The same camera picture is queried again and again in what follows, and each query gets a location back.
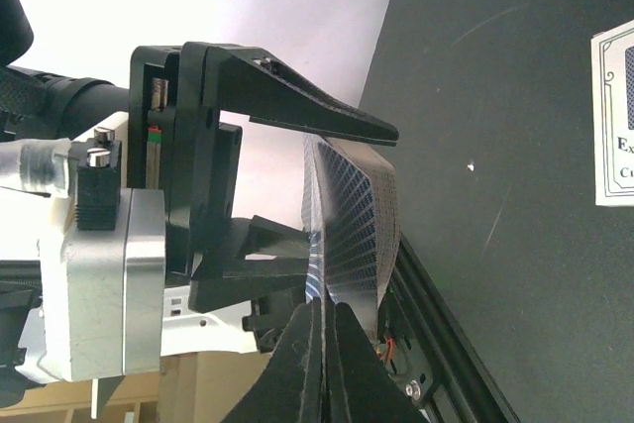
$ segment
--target black cylinder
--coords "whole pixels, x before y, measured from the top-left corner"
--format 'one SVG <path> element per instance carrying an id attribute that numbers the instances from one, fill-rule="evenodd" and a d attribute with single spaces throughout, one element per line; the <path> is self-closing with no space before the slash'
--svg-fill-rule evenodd
<path id="1" fill-rule="evenodd" d="M 7 66 L 31 47 L 33 31 L 20 0 L 0 0 L 0 66 Z"/>
<path id="2" fill-rule="evenodd" d="M 93 80 L 68 102 L 57 136 L 76 138 L 118 111 L 128 111 L 128 90 Z"/>
<path id="3" fill-rule="evenodd" d="M 94 78 L 68 78 L 11 66 L 39 81 L 46 92 L 42 112 L 5 125 L 14 139 L 74 139 L 118 111 L 128 111 L 128 90 Z"/>

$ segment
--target clear plastic wrap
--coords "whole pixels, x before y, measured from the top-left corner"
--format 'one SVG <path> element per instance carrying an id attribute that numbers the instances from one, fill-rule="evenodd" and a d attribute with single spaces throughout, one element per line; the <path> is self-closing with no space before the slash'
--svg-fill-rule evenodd
<path id="1" fill-rule="evenodd" d="M 70 139 L 24 139 L 0 144 L 0 187 L 66 198 Z"/>

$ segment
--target paper label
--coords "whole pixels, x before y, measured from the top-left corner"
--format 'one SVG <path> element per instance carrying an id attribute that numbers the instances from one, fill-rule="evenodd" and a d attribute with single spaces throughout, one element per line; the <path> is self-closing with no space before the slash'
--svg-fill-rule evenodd
<path id="1" fill-rule="evenodd" d="M 634 22 L 591 46 L 596 205 L 634 206 Z"/>

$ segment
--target screw hole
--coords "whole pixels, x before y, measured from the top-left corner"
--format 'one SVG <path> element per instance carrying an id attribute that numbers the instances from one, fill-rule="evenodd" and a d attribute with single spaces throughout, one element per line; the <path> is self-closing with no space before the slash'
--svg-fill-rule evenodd
<path id="1" fill-rule="evenodd" d="M 207 110 L 207 119 L 205 120 L 205 126 L 207 129 L 211 129 L 213 125 L 214 125 L 214 110 L 212 108 L 209 108 Z"/>

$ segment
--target black connector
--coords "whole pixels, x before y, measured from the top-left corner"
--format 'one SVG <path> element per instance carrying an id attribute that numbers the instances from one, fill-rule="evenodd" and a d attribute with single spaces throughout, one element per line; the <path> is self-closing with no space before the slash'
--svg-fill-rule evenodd
<path id="1" fill-rule="evenodd" d="M 75 221 L 79 230 L 114 230 L 121 192 L 121 142 L 72 143 L 77 160 Z"/>

